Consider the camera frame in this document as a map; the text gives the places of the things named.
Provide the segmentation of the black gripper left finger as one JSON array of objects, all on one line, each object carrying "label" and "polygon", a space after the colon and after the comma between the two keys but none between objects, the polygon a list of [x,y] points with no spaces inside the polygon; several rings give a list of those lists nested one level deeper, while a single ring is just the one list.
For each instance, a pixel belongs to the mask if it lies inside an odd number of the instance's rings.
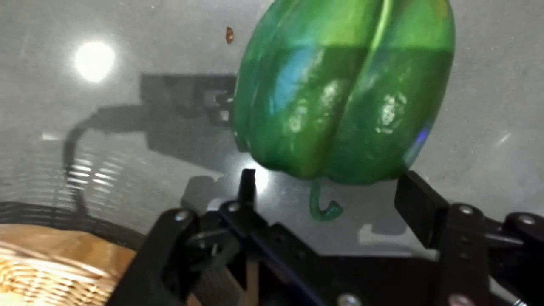
[{"label": "black gripper left finger", "polygon": [[247,209],[247,207],[254,207],[255,200],[257,200],[255,169],[245,168],[240,176],[237,202],[242,209]]}]

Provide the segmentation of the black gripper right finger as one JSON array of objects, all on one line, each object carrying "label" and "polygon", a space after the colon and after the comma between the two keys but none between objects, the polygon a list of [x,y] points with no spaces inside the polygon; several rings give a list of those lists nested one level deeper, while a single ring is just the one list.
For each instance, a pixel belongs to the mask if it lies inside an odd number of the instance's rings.
[{"label": "black gripper right finger", "polygon": [[439,244],[449,202],[417,171],[398,178],[395,207],[425,248]]}]

